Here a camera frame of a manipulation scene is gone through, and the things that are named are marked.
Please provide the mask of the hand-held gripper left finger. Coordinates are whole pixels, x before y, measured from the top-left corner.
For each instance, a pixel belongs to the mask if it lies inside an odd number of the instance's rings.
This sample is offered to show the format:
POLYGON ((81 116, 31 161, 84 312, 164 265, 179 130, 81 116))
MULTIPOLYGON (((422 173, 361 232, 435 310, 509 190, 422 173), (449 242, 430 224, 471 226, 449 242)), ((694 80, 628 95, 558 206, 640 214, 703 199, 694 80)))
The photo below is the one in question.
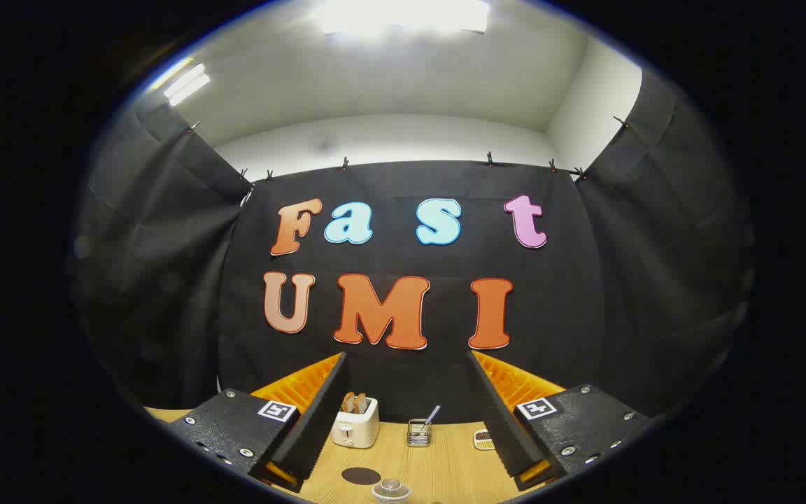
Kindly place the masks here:
POLYGON ((226 388, 169 430, 201 455, 298 492, 309 479, 349 389, 346 352, 255 392, 226 388))

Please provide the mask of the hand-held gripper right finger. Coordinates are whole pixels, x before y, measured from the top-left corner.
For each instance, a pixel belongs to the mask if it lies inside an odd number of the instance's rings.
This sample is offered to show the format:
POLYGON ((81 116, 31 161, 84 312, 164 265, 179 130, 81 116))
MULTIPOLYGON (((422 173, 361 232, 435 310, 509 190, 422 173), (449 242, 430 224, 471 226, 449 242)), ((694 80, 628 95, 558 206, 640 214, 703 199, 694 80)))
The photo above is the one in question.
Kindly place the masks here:
POLYGON ((519 491, 591 471, 658 426, 598 379, 584 349, 467 352, 477 412, 519 491))

